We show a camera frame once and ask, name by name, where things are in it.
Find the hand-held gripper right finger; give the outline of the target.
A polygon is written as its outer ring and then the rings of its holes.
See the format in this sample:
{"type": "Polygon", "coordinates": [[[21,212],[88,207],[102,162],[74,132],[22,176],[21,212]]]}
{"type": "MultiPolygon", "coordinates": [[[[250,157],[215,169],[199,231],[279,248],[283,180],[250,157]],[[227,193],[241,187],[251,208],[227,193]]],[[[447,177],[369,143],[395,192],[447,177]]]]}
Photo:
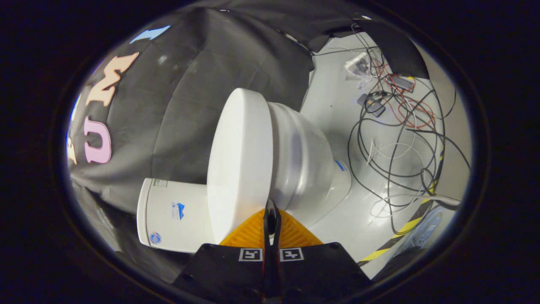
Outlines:
{"type": "Polygon", "coordinates": [[[322,243],[272,205],[272,301],[342,302],[372,281],[338,242],[322,243]]]}

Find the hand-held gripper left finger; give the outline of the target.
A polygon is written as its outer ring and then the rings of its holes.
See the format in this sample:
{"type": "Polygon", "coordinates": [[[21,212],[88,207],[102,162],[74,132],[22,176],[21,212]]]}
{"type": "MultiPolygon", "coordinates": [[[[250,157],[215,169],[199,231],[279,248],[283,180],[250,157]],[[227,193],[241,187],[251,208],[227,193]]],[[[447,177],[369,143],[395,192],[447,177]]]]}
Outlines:
{"type": "Polygon", "coordinates": [[[174,287],[210,302],[265,302],[273,295],[272,232],[268,201],[222,244],[203,244],[174,287]]]}

